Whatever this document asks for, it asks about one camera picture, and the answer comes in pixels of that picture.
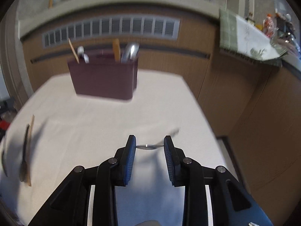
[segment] metal screw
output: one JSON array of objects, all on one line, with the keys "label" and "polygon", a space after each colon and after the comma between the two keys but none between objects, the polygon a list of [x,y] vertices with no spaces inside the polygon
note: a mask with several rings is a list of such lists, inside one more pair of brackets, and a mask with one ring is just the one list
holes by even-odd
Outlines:
[{"label": "metal screw", "polygon": [[218,166],[217,167],[217,170],[220,172],[220,173],[224,173],[226,171],[226,168],[224,168],[223,166]]},{"label": "metal screw", "polygon": [[192,160],[190,158],[188,158],[188,157],[185,157],[183,159],[183,162],[186,163],[186,164],[190,164],[192,162]]},{"label": "metal screw", "polygon": [[117,162],[117,159],[115,157],[112,157],[109,159],[110,164],[115,164]]},{"label": "metal screw", "polygon": [[76,166],[76,167],[74,168],[74,171],[75,171],[75,172],[81,172],[81,171],[82,171],[82,166]]}]

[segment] metal spoon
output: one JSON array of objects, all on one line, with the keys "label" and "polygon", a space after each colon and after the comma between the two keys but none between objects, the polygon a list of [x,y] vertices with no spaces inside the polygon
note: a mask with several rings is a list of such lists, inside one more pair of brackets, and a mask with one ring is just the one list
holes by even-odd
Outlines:
[{"label": "metal spoon", "polygon": [[[174,137],[180,132],[180,129],[177,128],[173,130],[169,136]],[[158,149],[160,147],[163,147],[164,141],[160,141],[156,144],[144,144],[144,145],[136,145],[136,149],[145,149],[145,150],[153,150],[153,149]]]},{"label": "metal spoon", "polygon": [[85,49],[83,46],[77,48],[77,55],[79,58],[83,58],[85,63],[89,63],[89,56],[85,54]]},{"label": "metal spoon", "polygon": [[3,150],[2,150],[2,154],[1,154],[1,163],[2,163],[2,168],[3,168],[4,174],[5,174],[5,176],[7,176],[5,156],[4,156],[5,148],[6,148],[6,136],[4,136],[4,140],[3,140]]},{"label": "metal spoon", "polygon": [[139,51],[139,44],[136,42],[130,42],[126,45],[125,50],[121,56],[121,63],[127,63],[129,59],[133,59],[137,56]]},{"label": "metal spoon", "polygon": [[19,172],[19,178],[21,182],[24,182],[27,175],[27,163],[26,163],[26,145],[27,145],[27,139],[28,139],[28,130],[29,130],[29,124],[26,126],[26,132],[24,137],[24,144],[23,144],[23,155],[22,155],[22,163],[20,166],[20,172]]}]

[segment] red object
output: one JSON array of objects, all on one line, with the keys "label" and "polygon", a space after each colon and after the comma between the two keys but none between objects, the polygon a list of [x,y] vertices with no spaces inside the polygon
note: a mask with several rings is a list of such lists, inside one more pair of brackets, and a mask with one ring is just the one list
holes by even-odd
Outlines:
[{"label": "red object", "polygon": [[272,38],[274,35],[275,25],[270,13],[267,14],[266,19],[263,21],[262,32],[269,38]]},{"label": "red object", "polygon": [[9,127],[10,123],[9,122],[6,122],[6,121],[0,121],[0,129],[3,129],[3,130],[7,130],[8,127]]},{"label": "red object", "polygon": [[116,62],[112,51],[87,53],[89,63],[72,60],[68,67],[76,94],[129,100],[137,87],[138,58]]}]

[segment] wooden stick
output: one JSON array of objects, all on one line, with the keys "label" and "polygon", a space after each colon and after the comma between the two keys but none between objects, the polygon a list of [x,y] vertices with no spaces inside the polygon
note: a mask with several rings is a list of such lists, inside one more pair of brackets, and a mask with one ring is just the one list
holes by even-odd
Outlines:
[{"label": "wooden stick", "polygon": [[113,40],[113,52],[114,52],[114,58],[115,61],[120,61],[120,44],[119,44],[119,39],[114,39]]},{"label": "wooden stick", "polygon": [[72,45],[72,43],[71,43],[71,41],[70,41],[70,38],[68,38],[68,42],[69,42],[69,45],[70,45],[70,47],[71,47],[71,50],[72,50],[72,52],[73,52],[73,55],[74,55],[74,57],[75,57],[77,63],[79,63],[78,56],[77,56],[77,54],[76,54],[76,52],[75,52],[75,50],[74,50],[74,47],[73,47],[73,45]]},{"label": "wooden stick", "polygon": [[28,131],[28,142],[26,147],[26,163],[27,163],[27,183],[28,186],[31,187],[31,180],[30,180],[30,167],[29,167],[29,159],[30,159],[30,143],[31,143],[31,135],[33,132],[33,122],[35,120],[35,116],[33,115],[31,118],[31,123]]}]

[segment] table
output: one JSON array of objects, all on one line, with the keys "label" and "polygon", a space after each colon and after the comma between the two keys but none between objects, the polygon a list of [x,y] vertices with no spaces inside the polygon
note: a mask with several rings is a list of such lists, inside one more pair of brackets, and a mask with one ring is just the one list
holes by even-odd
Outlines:
[{"label": "table", "polygon": [[[28,187],[19,181],[19,167],[26,124],[33,114],[32,187]],[[173,137],[174,145],[187,157],[203,166],[227,167],[201,108],[181,76],[139,70],[130,101],[76,95],[70,74],[54,76],[26,102],[7,131],[9,177],[1,167],[2,199],[28,225],[75,166],[89,168],[113,157],[130,134],[136,136],[138,145],[155,144],[177,128],[180,131]],[[128,186],[116,187],[119,226],[151,219],[161,225],[181,225],[183,198],[184,188],[174,188],[169,181],[163,148],[137,149]],[[212,213],[208,214],[211,224]]]}]

